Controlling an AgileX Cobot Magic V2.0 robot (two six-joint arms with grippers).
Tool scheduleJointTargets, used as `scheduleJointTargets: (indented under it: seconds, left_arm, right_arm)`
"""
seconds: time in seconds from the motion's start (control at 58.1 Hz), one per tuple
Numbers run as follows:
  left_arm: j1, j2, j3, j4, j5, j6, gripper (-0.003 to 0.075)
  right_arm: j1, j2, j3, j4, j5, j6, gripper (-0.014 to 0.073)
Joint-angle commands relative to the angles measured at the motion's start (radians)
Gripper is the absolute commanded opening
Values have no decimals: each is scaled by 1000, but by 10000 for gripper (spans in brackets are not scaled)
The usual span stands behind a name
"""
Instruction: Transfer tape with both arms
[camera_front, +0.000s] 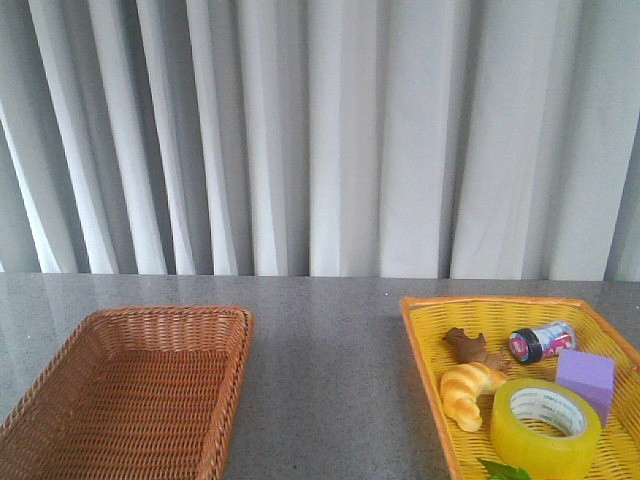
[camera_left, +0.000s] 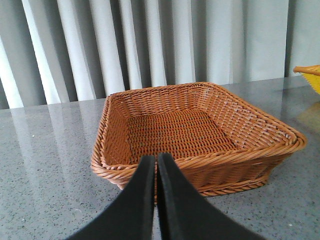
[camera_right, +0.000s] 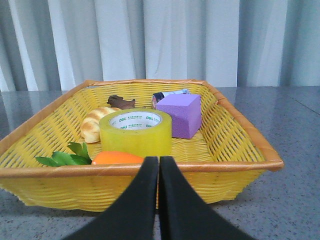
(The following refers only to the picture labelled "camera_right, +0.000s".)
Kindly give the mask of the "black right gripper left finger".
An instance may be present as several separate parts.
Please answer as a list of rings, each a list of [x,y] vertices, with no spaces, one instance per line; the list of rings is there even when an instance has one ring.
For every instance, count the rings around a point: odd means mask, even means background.
[[[66,240],[152,240],[159,160],[146,157],[133,181],[96,219]]]

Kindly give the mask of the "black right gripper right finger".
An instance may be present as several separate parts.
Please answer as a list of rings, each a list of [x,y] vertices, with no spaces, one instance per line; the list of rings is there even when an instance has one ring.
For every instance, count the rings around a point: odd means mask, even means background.
[[[212,210],[171,156],[159,162],[159,221],[163,240],[252,240]]]

